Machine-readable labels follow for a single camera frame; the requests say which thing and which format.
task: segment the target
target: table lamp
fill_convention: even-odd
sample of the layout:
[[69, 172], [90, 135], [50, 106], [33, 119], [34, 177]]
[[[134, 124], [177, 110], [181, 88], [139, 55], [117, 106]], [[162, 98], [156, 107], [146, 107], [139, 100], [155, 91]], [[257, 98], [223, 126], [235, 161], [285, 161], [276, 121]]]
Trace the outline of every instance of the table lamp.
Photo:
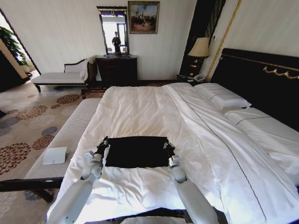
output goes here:
[[190, 76], [193, 76], [194, 74], [199, 74], [200, 68], [202, 66], [202, 63], [199, 63], [200, 59], [205, 59], [209, 57], [209, 38], [208, 37], [200, 37], [197, 38], [195, 45], [189, 52], [188, 56], [196, 57], [193, 61], [193, 64], [191, 64], [191, 72]]

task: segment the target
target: black headboard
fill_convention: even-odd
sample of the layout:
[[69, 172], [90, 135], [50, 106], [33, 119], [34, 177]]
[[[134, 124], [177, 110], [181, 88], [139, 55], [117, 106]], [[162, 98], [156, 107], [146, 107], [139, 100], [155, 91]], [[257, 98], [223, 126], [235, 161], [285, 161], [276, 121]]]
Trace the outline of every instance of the black headboard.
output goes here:
[[299, 131], [299, 57], [223, 49], [211, 82]]

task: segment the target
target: white pillow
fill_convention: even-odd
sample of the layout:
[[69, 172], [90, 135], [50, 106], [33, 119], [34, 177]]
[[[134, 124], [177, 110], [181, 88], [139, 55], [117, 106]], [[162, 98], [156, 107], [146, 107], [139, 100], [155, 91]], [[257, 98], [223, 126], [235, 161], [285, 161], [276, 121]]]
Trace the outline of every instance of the white pillow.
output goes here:
[[254, 140], [299, 186], [299, 133], [255, 108], [225, 114]]
[[247, 100], [217, 83], [199, 84], [194, 86], [194, 89], [211, 101], [219, 110], [251, 106], [251, 103], [247, 102]]
[[80, 78], [83, 79], [84, 81], [86, 81], [86, 79], [88, 78], [88, 72], [87, 72], [87, 66], [88, 66], [88, 62], [89, 60], [85, 60], [82, 63], [82, 68], [80, 71]]
[[70, 64], [65, 66], [65, 73], [80, 73], [86, 64], [87, 59], [81, 61], [79, 64]]

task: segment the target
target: bed bench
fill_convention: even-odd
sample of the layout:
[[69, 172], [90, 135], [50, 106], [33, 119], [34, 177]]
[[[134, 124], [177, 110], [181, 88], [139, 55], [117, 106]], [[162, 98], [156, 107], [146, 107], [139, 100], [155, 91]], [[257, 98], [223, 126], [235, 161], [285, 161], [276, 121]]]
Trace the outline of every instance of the bed bench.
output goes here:
[[40, 85], [90, 86], [98, 73], [94, 57], [83, 59], [77, 63], [64, 64], [64, 72], [44, 73], [31, 82], [41, 92]]
[[60, 188], [78, 142], [92, 119], [99, 102], [100, 98], [84, 99], [49, 144], [49, 148], [67, 147], [68, 153], [64, 163], [43, 165], [45, 153], [43, 152], [24, 179], [1, 181], [0, 192], [30, 190], [45, 201], [51, 202], [53, 196], [46, 189]]

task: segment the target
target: green leaves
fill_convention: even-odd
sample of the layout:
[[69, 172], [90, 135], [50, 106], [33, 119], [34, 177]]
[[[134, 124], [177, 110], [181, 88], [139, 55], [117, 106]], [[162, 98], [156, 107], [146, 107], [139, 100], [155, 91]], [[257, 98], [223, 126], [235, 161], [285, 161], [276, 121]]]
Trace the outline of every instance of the green leaves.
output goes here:
[[14, 56], [19, 65], [28, 65], [24, 53], [21, 52], [19, 43], [13, 38], [13, 36], [13, 32], [0, 26], [0, 38], [10, 53]]

